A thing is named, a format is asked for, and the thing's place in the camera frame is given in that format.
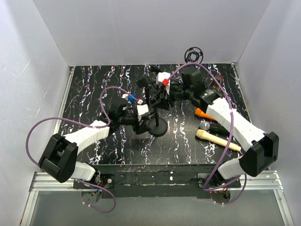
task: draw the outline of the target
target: white panel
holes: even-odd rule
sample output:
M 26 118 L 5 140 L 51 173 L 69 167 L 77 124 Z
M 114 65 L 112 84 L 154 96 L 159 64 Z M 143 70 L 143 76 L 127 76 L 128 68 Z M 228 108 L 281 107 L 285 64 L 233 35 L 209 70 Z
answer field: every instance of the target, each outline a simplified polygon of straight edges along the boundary
M 69 68 L 31 0 L 0 0 L 0 225 L 19 225 L 35 170 L 25 138 L 37 121 L 56 116 Z M 34 131 L 38 161 L 55 121 Z
M 68 65 L 237 62 L 270 0 L 33 0 Z
M 301 2 L 272 0 L 238 63 L 253 123 L 279 135 L 274 163 L 295 225 L 301 225 Z

